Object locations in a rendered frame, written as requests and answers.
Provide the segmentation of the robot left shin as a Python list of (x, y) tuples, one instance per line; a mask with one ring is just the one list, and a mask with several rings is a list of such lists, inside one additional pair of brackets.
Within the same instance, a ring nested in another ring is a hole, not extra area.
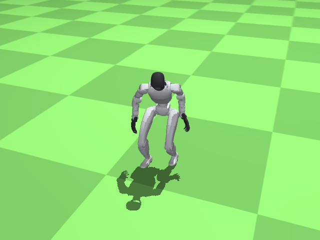
[(176, 153), (176, 146), (174, 145), (174, 142), (172, 144), (172, 147), (170, 147), (170, 151), (166, 150), (166, 152), (171, 155), (171, 156), (177, 156), (177, 153)]

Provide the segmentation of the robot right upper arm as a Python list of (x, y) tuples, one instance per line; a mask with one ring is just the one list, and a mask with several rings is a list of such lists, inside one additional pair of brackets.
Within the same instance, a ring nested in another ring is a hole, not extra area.
[(148, 93), (148, 89), (149, 89), (149, 84), (148, 83), (142, 83), (139, 85), (138, 90), (136, 91), (135, 95), (133, 97), (135, 97), (136, 99), (136, 104), (141, 103), (142, 101), (142, 96), (144, 94)]

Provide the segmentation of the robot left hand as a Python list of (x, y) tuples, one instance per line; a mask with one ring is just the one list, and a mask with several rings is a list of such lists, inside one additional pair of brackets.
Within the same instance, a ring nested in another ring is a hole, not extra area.
[(187, 120), (187, 116), (184, 113), (182, 113), (181, 116), (182, 116), (181, 119), (183, 119), (183, 121), (185, 123), (185, 128), (184, 129), (185, 129), (186, 132), (188, 132), (190, 130), (190, 126), (189, 126), (189, 122)]

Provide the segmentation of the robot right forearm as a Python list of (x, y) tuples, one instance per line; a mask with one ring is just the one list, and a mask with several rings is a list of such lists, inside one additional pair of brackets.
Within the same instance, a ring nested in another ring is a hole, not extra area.
[(139, 104), (136, 103), (136, 98), (133, 97), (132, 99), (132, 119), (134, 120), (134, 117), (137, 117), (137, 119), (139, 118), (138, 117), (139, 115)]

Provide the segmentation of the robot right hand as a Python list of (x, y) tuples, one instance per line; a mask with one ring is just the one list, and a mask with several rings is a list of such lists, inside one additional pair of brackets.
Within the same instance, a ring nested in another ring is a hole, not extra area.
[(132, 131), (135, 133), (135, 134), (137, 134), (137, 130), (136, 130), (136, 122), (137, 122), (137, 117), (134, 117), (134, 119), (131, 119), (131, 129), (132, 129)]

